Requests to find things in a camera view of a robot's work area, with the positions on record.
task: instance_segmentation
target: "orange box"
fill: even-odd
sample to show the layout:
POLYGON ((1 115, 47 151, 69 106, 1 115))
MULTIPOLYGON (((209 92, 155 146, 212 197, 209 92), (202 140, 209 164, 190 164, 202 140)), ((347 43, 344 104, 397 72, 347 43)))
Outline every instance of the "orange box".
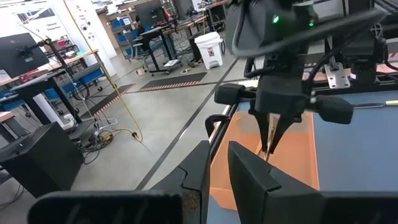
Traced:
MULTIPOLYGON (((319 189, 317 157, 311 113, 302 115, 303 122, 293 124, 280 140, 269 163, 303 183, 319 189)), ((277 117, 271 116, 271 124, 277 117)), ((210 194, 222 208, 236 210, 228 169, 228 144, 237 141, 262 157, 259 128, 247 111, 235 113, 223 141, 211 163, 210 194)))

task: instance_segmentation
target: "monitor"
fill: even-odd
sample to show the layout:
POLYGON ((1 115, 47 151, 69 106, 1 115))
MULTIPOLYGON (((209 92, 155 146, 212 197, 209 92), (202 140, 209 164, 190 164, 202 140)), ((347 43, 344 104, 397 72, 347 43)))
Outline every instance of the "monitor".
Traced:
POLYGON ((0 38, 0 67, 11 77, 17 77, 49 62, 40 47, 21 53, 26 47, 36 45, 29 34, 17 34, 0 38))
POLYGON ((134 8, 143 27, 153 26, 160 21, 166 21, 166 16, 159 0, 138 4, 134 8))

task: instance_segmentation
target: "floor mat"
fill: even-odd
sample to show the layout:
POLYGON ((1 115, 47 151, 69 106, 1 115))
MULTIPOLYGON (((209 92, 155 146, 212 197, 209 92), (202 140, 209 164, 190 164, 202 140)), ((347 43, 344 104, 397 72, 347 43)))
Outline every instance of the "floor mat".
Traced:
POLYGON ((183 75, 180 77, 164 78, 161 80, 150 81, 149 83, 144 85, 139 91, 164 90, 178 86, 194 85, 199 83, 206 74, 207 72, 201 72, 192 75, 183 75))
MULTIPOLYGON (((119 90, 120 94, 123 94, 123 93, 129 91, 134 85, 135 85, 135 83, 124 85, 124 86, 119 87, 118 90, 119 90)), ((95 106, 92 106, 92 107, 89 106, 90 113, 92 115, 98 114, 98 113, 104 111, 105 108, 109 107, 113 102, 115 102, 118 99, 119 99, 118 94, 116 93, 116 91, 113 91, 113 93, 109 94, 107 97, 105 97, 105 99, 98 102, 95 106)), ((88 111, 86 111, 86 113, 82 114, 80 117, 81 118, 89 118, 90 114, 88 111)))

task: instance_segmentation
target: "trash can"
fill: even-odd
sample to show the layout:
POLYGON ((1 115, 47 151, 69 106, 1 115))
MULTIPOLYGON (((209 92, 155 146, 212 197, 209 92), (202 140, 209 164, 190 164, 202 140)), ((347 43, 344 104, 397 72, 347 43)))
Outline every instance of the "trash can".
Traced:
POLYGON ((223 39, 220 38, 217 32, 211 32, 195 38, 195 43, 199 48, 206 69, 223 65, 220 50, 220 43, 222 41, 223 39))

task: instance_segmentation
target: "concrete floor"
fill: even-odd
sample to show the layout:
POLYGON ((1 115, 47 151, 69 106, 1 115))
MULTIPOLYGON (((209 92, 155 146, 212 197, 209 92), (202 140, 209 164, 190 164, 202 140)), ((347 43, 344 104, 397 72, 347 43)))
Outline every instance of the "concrete floor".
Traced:
MULTIPOLYGON (((189 73, 208 72, 200 83, 217 82, 234 61, 235 58, 226 53, 223 57, 224 65, 222 67, 206 71, 204 65, 200 65, 189 73)), ((72 190, 136 189, 168 145, 192 118, 198 107, 204 105, 154 175, 143 185, 144 189, 152 187, 178 165, 201 140, 208 138, 204 125, 206 117, 222 113, 224 110, 223 105, 214 103, 213 96, 205 101, 215 84, 134 93, 151 80, 180 76, 180 71, 183 68, 178 68, 169 76, 159 73, 151 77, 149 74, 137 76, 134 72, 142 65, 142 62, 129 63, 122 55, 118 55, 112 58, 112 63, 117 71, 112 78, 118 86, 136 84, 123 95, 123 100, 142 129, 145 146, 132 138, 129 132, 119 133, 108 147, 101 150, 97 160, 87 166, 82 165, 72 190)), ((244 61, 237 61, 225 80, 243 78, 243 66, 244 61)), ((100 86, 104 88, 101 92, 98 92, 94 86, 90 88, 91 95, 93 95, 91 100, 94 103, 101 101, 106 95, 113 92, 108 81, 100 82, 100 86)), ((75 100, 72 102, 80 109, 80 114, 86 111, 86 107, 82 103, 75 100)), ((38 126, 34 118, 23 116, 24 112, 21 109, 16 109, 13 112, 18 122, 29 131, 33 131, 38 126)), ((137 131, 136 125, 129 117, 121 100, 114 102, 104 113, 108 118, 118 120, 118 124, 114 128, 129 128, 137 131)), ((0 144, 5 145, 6 143, 3 140, 0 141, 0 144)), ((15 179, 10 179, 0 185, 0 203, 12 200, 18 186, 15 179)), ((19 200, 0 210, 0 223, 26 223, 28 209, 34 202, 35 198, 25 191, 19 200)))

